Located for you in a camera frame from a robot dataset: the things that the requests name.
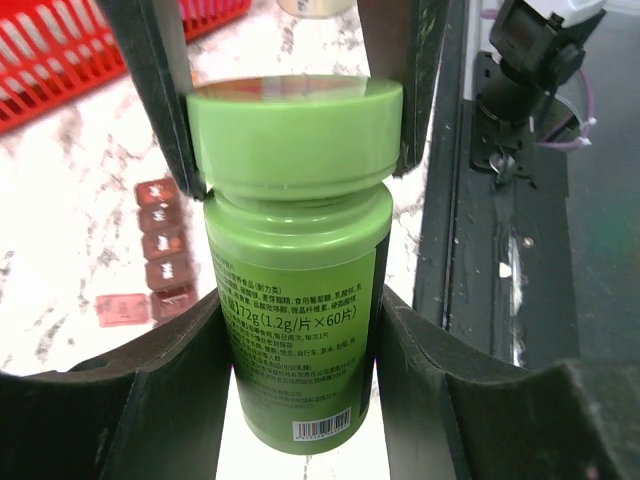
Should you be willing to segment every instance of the red plastic crate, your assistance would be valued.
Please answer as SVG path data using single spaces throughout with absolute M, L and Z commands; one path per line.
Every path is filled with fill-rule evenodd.
M 179 1 L 187 41 L 249 10 L 251 0 Z M 0 0 L 0 135 L 122 75 L 94 0 Z

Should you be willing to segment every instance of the white marble countertop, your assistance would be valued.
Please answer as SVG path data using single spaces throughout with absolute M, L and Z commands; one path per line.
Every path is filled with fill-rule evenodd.
M 289 73 L 368 74 L 355 9 L 300 20 L 275 0 L 190 45 L 199 81 Z M 95 297 L 147 293 L 134 186 L 168 173 L 130 79 L 124 77 L 0 137 L 0 370 L 65 371 L 150 330 L 100 328 Z M 387 284 L 411 304 L 426 161 L 402 180 L 395 200 Z M 215 287 L 201 206 L 188 203 L 200 297 Z M 238 461 L 242 448 L 256 461 Z M 389 478 L 380 403 L 347 444 L 292 457 L 249 432 L 232 382 L 218 478 Z

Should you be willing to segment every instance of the bottle label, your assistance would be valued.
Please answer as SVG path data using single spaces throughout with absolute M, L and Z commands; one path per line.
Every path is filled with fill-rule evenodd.
M 304 453 L 287 445 L 346 440 L 359 427 L 387 247 L 388 237 L 360 258 L 314 270 L 212 254 L 242 408 L 266 443 Z

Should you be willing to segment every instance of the plastic container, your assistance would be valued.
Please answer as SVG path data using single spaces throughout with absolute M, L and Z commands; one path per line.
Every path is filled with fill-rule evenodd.
M 326 18 L 349 10 L 356 0 L 277 0 L 290 15 L 302 18 Z
M 187 41 L 251 6 L 251 0 L 179 1 Z M 0 1 L 0 134 L 125 72 L 93 0 Z
M 187 105 L 246 421 L 277 450 L 331 450 L 369 406 L 402 87 L 248 79 Z

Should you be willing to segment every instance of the green bottle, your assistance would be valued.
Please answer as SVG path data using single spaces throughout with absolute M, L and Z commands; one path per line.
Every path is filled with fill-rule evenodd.
M 369 406 L 402 87 L 252 78 L 187 106 L 247 424 L 285 453 L 336 448 Z

